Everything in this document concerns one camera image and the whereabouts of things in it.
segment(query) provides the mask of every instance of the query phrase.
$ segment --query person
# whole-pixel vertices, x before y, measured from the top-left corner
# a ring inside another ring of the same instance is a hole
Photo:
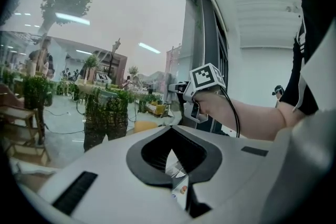
[[[66,68],[65,73],[67,74],[68,79],[69,79],[71,77],[71,72],[70,72],[69,68]]]
[[[283,96],[276,108],[264,108],[232,100],[240,120],[240,131],[248,138],[273,141],[281,129],[293,127],[318,110],[315,99],[300,75],[335,17],[335,0],[302,0],[303,20],[293,46],[293,68]],[[203,113],[232,130],[235,117],[224,97],[209,92],[194,96]]]
[[[76,69],[76,71],[74,71],[74,73],[75,73],[74,81],[76,81],[78,79],[78,76],[79,76],[78,69]]]
[[[66,70],[63,70],[60,75],[63,79],[66,79],[66,80],[69,78]]]
[[[272,93],[272,95],[277,97],[277,103],[276,103],[276,105],[275,105],[276,108],[278,107],[280,98],[281,98],[282,95],[284,94],[283,92],[284,92],[284,89],[283,89],[283,87],[282,87],[281,85],[277,85],[277,86],[274,88],[274,92]]]
[[[48,48],[51,44],[50,37],[42,37],[41,48],[29,54],[29,59],[36,63],[36,71],[43,72],[44,76],[52,78],[54,76],[54,61]]]
[[[127,91],[130,87],[130,85],[132,85],[132,81],[131,81],[131,76],[127,76],[126,81],[122,84],[122,87],[125,91]]]
[[[153,94],[153,86],[150,84],[148,88],[148,94]]]

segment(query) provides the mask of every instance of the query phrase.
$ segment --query black slot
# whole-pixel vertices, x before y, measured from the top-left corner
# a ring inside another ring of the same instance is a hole
[[[262,157],[266,157],[268,151],[266,150],[261,150],[259,148],[255,148],[255,147],[249,147],[249,146],[244,146],[241,151],[245,151],[247,153],[251,153],[251,154],[254,154],[254,155],[259,155],[259,156],[262,156]]]
[[[75,181],[53,203],[53,206],[70,216],[94,180],[96,180],[97,176],[97,174],[90,172],[81,173],[81,175],[77,177]]]

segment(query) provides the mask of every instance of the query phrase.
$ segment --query window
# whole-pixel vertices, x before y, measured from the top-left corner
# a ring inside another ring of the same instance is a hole
[[[202,0],[9,0],[6,9],[0,78],[10,98],[1,101],[17,108],[5,124],[31,131],[24,145],[6,139],[15,162],[56,170],[132,135],[135,122],[180,122],[179,106],[162,103],[165,78],[186,81],[203,63]],[[37,117],[22,122],[23,109]]]

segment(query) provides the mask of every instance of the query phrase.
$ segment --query black cable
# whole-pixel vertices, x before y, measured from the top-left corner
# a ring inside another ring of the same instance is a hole
[[[76,110],[77,110],[77,112],[78,112],[79,114],[81,114],[82,116],[84,116],[85,113],[80,113],[79,110],[78,110],[78,102],[79,102],[79,101],[80,101],[80,99],[78,99],[77,102],[76,102]]]
[[[237,111],[236,111],[234,105],[232,104],[230,97],[228,96],[228,94],[224,90],[224,88],[221,87],[220,90],[221,90],[221,93],[223,94],[223,96],[226,98],[227,102],[229,103],[229,105],[230,105],[230,107],[233,111],[233,114],[234,114],[235,120],[236,120],[236,131],[237,131],[236,137],[240,137],[240,121],[239,121]]]
[[[135,116],[134,117],[132,117],[131,119],[133,119],[133,118],[135,118],[135,121],[132,121],[128,116],[127,116],[127,118],[128,118],[128,120],[130,121],[130,122],[136,122],[136,120],[137,120],[137,117],[136,117],[136,115],[137,115],[137,112],[136,112],[136,105],[137,105],[137,102],[136,102],[137,100],[136,99],[134,99],[134,103],[133,103],[133,105],[134,105],[134,113],[135,113]]]
[[[77,134],[77,133],[83,133],[83,132],[84,132],[84,130],[82,130],[82,131],[72,132],[72,133],[55,133],[55,132],[53,132],[53,131],[51,131],[51,130],[49,129],[49,127],[48,127],[47,124],[44,124],[44,126],[48,129],[48,131],[50,131],[50,132],[52,132],[52,133],[54,133],[54,134]]]
[[[59,115],[56,115],[56,114],[53,114],[51,111],[47,110],[47,109],[44,109],[45,111],[48,111],[50,114],[54,115],[54,116],[63,116],[65,114],[69,114],[69,112],[66,112],[66,113],[63,113],[63,114],[59,114]]]

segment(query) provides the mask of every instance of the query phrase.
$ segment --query person in background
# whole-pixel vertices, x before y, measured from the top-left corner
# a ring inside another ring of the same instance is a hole
[[[68,79],[71,77],[71,72],[69,68],[66,68],[65,73],[68,75]]]
[[[131,81],[131,76],[127,76],[126,81],[122,84],[122,88],[127,91],[130,87],[130,85],[132,85],[132,81]]]
[[[276,96],[277,97],[277,103],[275,105],[275,107],[277,108],[278,107],[278,104],[279,104],[279,100],[280,98],[283,96],[284,94],[284,89],[281,85],[277,85],[274,89],[274,92],[272,93],[273,96]]]
[[[78,69],[76,69],[76,71],[75,71],[75,80],[74,81],[76,81],[78,79],[78,76],[79,76],[79,71],[78,71]]]
[[[51,38],[45,37],[41,48],[39,50],[33,51],[29,55],[29,59],[32,62],[36,63],[36,71],[43,72],[44,75],[46,75],[49,78],[52,78],[54,76],[55,70],[54,70],[54,63],[53,63],[53,57],[48,52],[48,47],[51,44]]]
[[[66,73],[66,70],[63,70],[61,73],[60,73],[60,75],[61,75],[61,77],[63,78],[63,79],[68,79],[69,77],[68,77],[68,74]]]
[[[153,94],[153,85],[149,85],[148,94]]]

